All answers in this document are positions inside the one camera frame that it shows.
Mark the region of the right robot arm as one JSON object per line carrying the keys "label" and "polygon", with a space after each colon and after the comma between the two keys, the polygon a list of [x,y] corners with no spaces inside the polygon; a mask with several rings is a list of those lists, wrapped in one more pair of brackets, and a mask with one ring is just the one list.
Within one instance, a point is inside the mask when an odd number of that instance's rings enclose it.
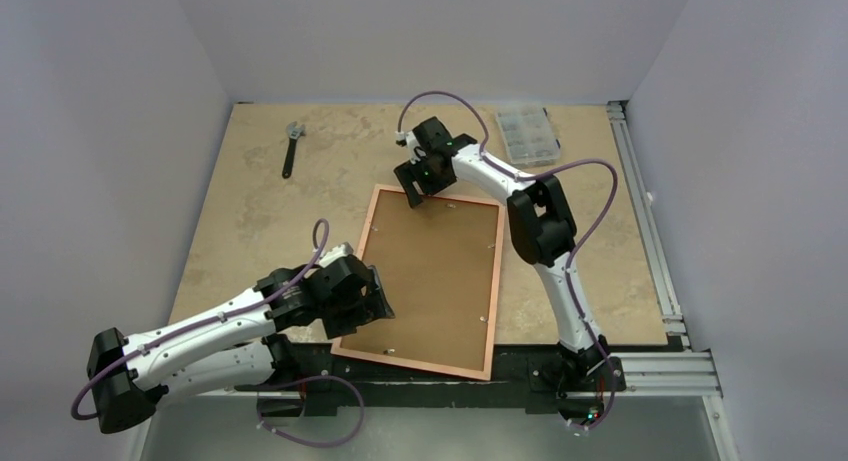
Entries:
{"label": "right robot arm", "polygon": [[620,375],[579,280],[576,254],[585,241],[577,236],[558,177],[514,168],[474,138],[451,135],[436,117],[410,131],[397,129],[395,142],[408,153],[394,173],[410,207],[465,181],[506,208],[512,246],[538,274],[552,308],[562,358],[559,385],[584,388],[603,373],[605,386],[617,391]]}

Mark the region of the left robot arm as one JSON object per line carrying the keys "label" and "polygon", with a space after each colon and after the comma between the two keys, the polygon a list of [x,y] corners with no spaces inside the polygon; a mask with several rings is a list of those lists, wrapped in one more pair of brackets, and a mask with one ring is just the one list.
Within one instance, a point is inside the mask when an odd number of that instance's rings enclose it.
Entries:
{"label": "left robot arm", "polygon": [[98,333],[82,391],[92,396],[101,433],[118,433],[184,397],[225,387],[289,388],[304,375],[284,333],[289,328],[320,321],[335,339],[393,316],[376,267],[343,243],[175,324]]}

